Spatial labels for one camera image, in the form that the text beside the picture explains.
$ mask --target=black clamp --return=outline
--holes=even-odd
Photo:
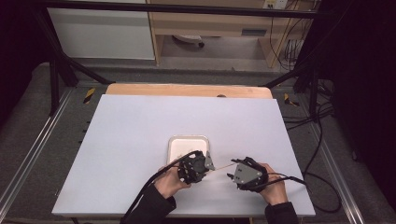
[[[178,177],[186,184],[198,183],[206,176],[209,170],[215,170],[209,151],[206,157],[202,151],[194,151],[194,157],[186,157],[179,162]]]
[[[241,190],[250,190],[260,192],[266,187],[268,182],[267,170],[255,162],[250,157],[244,160],[231,160],[238,165],[236,166],[234,175],[227,174],[236,186]]]

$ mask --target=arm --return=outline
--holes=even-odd
[[[260,163],[268,173],[275,171],[265,163]],[[279,179],[279,175],[269,175],[268,182]],[[267,186],[260,195],[268,202],[265,208],[265,216],[269,224],[298,224],[298,218],[293,204],[289,202],[286,194],[285,182],[279,181]]]
[[[190,186],[180,181],[176,167],[169,169],[145,190],[139,204],[131,215],[125,219],[125,223],[161,223],[176,208],[173,195],[180,189],[186,189]]]

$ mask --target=black sleeve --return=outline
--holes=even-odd
[[[268,204],[265,208],[268,224],[298,224],[298,218],[292,203]]]
[[[174,197],[165,199],[154,187],[149,186],[143,193],[137,207],[125,218],[127,224],[157,224],[176,208]]]

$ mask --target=wooden board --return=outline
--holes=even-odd
[[[224,95],[233,98],[272,99],[268,88],[245,86],[206,86],[177,84],[120,84],[108,86],[106,94],[113,95],[169,95],[169,96],[211,96]]]

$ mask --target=wire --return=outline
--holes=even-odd
[[[349,5],[346,7],[346,10],[343,12],[343,14],[341,15],[340,19],[337,21],[337,23],[330,29],[330,31],[323,36],[323,38],[320,39],[320,41],[315,45],[315,47],[309,52],[308,55],[306,55],[300,62],[300,64],[305,63],[306,60],[311,57],[315,51],[317,51],[320,47],[320,45],[323,45],[323,43],[325,42],[325,40],[327,40],[327,38],[329,38],[332,33],[334,32],[334,30],[337,28],[338,24],[340,24],[341,20],[345,17],[345,15],[347,14],[348,10],[350,9],[350,7],[352,6],[352,4],[355,2],[356,0],[350,0],[349,1]]]
[[[282,174],[270,173],[270,174],[268,174],[268,175],[282,175]],[[275,183],[277,183],[277,182],[284,181],[284,180],[292,180],[292,181],[295,181],[295,182],[297,182],[297,183],[300,183],[300,184],[303,184],[303,185],[307,186],[307,184],[305,183],[305,181],[303,181],[303,180],[300,179],[300,178],[297,178],[297,177],[291,176],[291,175],[282,175],[282,176],[284,176],[284,177],[281,177],[281,178],[279,178],[279,179],[276,179],[276,180],[273,180],[273,181],[270,181],[270,182],[266,182],[265,184],[260,184],[260,185],[254,186],[254,187],[250,187],[250,188],[251,188],[251,189],[261,189],[262,187],[267,187],[267,186],[269,186],[269,185],[272,185],[272,184],[275,184]]]
[[[296,41],[294,41],[294,47],[293,46],[291,46],[290,47],[290,41],[288,41],[288,45],[286,46],[286,49],[285,49],[285,60],[288,60],[288,62],[290,63],[290,61],[294,61],[294,62],[296,62],[297,61],[297,57],[298,57],[298,54],[299,54],[299,49],[301,48],[301,45],[303,44],[303,41],[304,41],[304,38],[305,38],[305,36],[306,36],[306,34],[307,34],[307,30],[308,30],[308,27],[312,24],[312,20],[309,20],[309,19],[299,19],[297,22],[295,22],[294,24],[293,24],[293,26],[289,29],[289,31],[288,31],[288,33],[287,33],[287,35],[286,35],[286,38],[290,35],[290,33],[291,33],[291,31],[294,29],[294,27],[299,23],[299,22],[301,22],[301,25],[302,25],[302,35],[301,35],[301,38],[300,38],[300,40],[296,40]]]
[[[312,204],[314,205],[314,207],[316,207],[318,210],[320,210],[320,211],[322,211],[322,212],[325,212],[325,213],[336,213],[336,212],[338,212],[338,211],[341,209],[341,206],[342,206],[341,201],[342,201],[342,200],[341,200],[340,193],[338,193],[338,190],[332,185],[332,183],[330,183],[329,181],[325,180],[323,177],[321,177],[321,176],[319,176],[319,175],[315,175],[315,174],[312,174],[312,173],[309,173],[309,172],[303,173],[303,175],[304,175],[304,176],[306,176],[306,175],[312,175],[313,177],[315,177],[315,178],[317,178],[317,179],[323,181],[323,182],[326,183],[328,186],[330,186],[330,188],[332,188],[332,190],[334,191],[334,193],[335,193],[335,195],[336,195],[336,197],[337,197],[338,204],[337,204],[337,207],[336,207],[335,209],[332,209],[332,210],[324,209],[324,208],[318,206],[317,204],[312,203]]]
[[[197,151],[193,151],[190,152],[184,156],[182,156],[181,158],[172,161],[170,164],[168,164],[167,166],[163,167],[160,171],[158,171],[155,175],[153,175],[147,182],[146,184],[143,186],[143,188],[139,191],[139,193],[137,194],[136,198],[134,199],[134,202],[131,204],[131,206],[129,207],[128,211],[125,213],[124,217],[121,219],[120,223],[124,223],[125,219],[129,216],[129,214],[132,212],[132,210],[136,207],[137,203],[140,201],[141,197],[143,196],[143,192],[152,184],[152,182],[159,177],[160,175],[166,173],[166,171],[168,171],[170,168],[174,167],[176,163],[184,160],[185,158],[189,157],[190,155],[194,154]]]
[[[282,116],[284,119],[308,119],[308,117],[288,117],[288,116]]]
[[[291,5],[293,5],[293,3],[294,3],[295,1],[296,1],[296,0],[291,1],[290,4],[289,4],[288,6],[285,7],[285,9],[288,9],[289,7],[291,7]]]
[[[319,0],[314,0],[314,5],[312,6],[311,10],[316,10],[317,6],[319,5]]]
[[[322,125],[321,125],[321,121],[320,121],[320,120],[321,120],[322,118],[324,118],[324,117],[330,115],[330,114],[333,112],[332,105],[331,105],[330,107],[327,107],[327,108],[322,109],[323,106],[328,105],[328,104],[330,104],[330,102],[326,102],[325,104],[322,104],[322,105],[318,108],[318,113],[317,113],[317,115],[316,115],[315,118],[307,118],[307,119],[302,119],[302,120],[289,120],[289,121],[285,120],[285,123],[287,123],[287,122],[289,122],[289,123],[299,123],[299,122],[300,122],[300,124],[298,124],[298,125],[296,125],[296,126],[293,126],[293,127],[291,127],[291,128],[288,128],[288,130],[290,130],[290,129],[297,128],[297,127],[299,127],[299,126],[301,126],[301,125],[304,125],[304,124],[306,124],[306,123],[308,123],[308,122],[311,122],[311,121],[313,121],[313,120],[317,120],[317,121],[318,121],[318,126],[319,126],[319,131],[320,131],[319,140],[318,140],[318,145],[317,145],[317,147],[315,148],[314,154],[312,155],[312,157],[311,157],[311,159],[309,160],[308,164],[305,166],[305,169],[302,171],[302,173],[303,173],[303,178],[304,178],[304,179],[306,178],[307,175],[311,175],[311,176],[313,176],[313,177],[315,177],[315,178],[317,178],[317,179],[323,181],[323,182],[326,183],[328,186],[330,186],[330,188],[332,188],[332,190],[333,190],[333,191],[335,192],[335,194],[336,194],[337,202],[338,202],[338,203],[337,203],[337,207],[336,207],[335,209],[324,209],[324,208],[318,206],[318,205],[315,204],[315,203],[313,203],[313,205],[314,205],[315,208],[317,208],[318,210],[320,210],[320,211],[322,211],[322,212],[326,212],[326,213],[336,213],[336,212],[338,212],[338,211],[341,209],[341,206],[342,206],[342,203],[341,203],[342,200],[341,200],[341,197],[340,197],[340,195],[339,195],[337,189],[334,187],[334,185],[333,185],[332,183],[330,183],[329,181],[325,180],[323,177],[308,172],[309,167],[311,166],[313,160],[315,159],[315,157],[316,157],[317,154],[318,154],[318,151],[319,151],[319,149],[320,149],[321,142],[322,142],[322,139],[323,139],[323,128],[322,128]]]
[[[288,8],[288,7],[290,7],[291,5],[293,5],[294,2],[296,2],[295,6],[294,6],[294,9],[296,9],[296,7],[297,7],[297,5],[298,5],[298,1],[299,1],[299,0],[297,0],[297,2],[296,2],[296,0],[293,0],[287,7],[285,7],[285,9]],[[303,19],[303,18],[300,18],[299,20],[297,20],[297,22],[295,22],[295,23],[291,26],[291,28],[289,29],[288,33],[286,34],[285,40],[288,38],[288,36],[290,35],[291,31],[295,28],[295,26],[296,26],[300,21],[302,21],[302,19]],[[288,62],[287,66],[289,67],[289,69],[288,69],[289,71],[291,70],[291,67],[294,66],[294,65],[291,65],[290,62],[291,62],[291,61],[296,61],[296,60],[297,60],[296,51],[297,51],[297,46],[296,46],[296,45],[294,45],[294,47],[293,47],[293,46],[290,46],[290,41],[288,41],[288,44],[286,45],[286,48],[285,48],[285,51],[284,51],[284,59],[285,59],[285,61]]]
[[[273,27],[274,27],[274,17],[271,18],[271,29],[270,29],[270,47],[271,47],[271,50],[272,50],[272,52],[275,54],[275,57],[276,57],[277,61],[279,62],[280,66],[281,66],[282,68],[284,68],[285,70],[290,70],[290,69],[284,67],[285,64],[283,64],[283,63],[279,60],[279,57],[278,57],[278,55],[276,54],[276,52],[275,52],[275,50],[274,50],[274,47],[273,47],[273,45],[272,45],[272,30],[273,30]]]

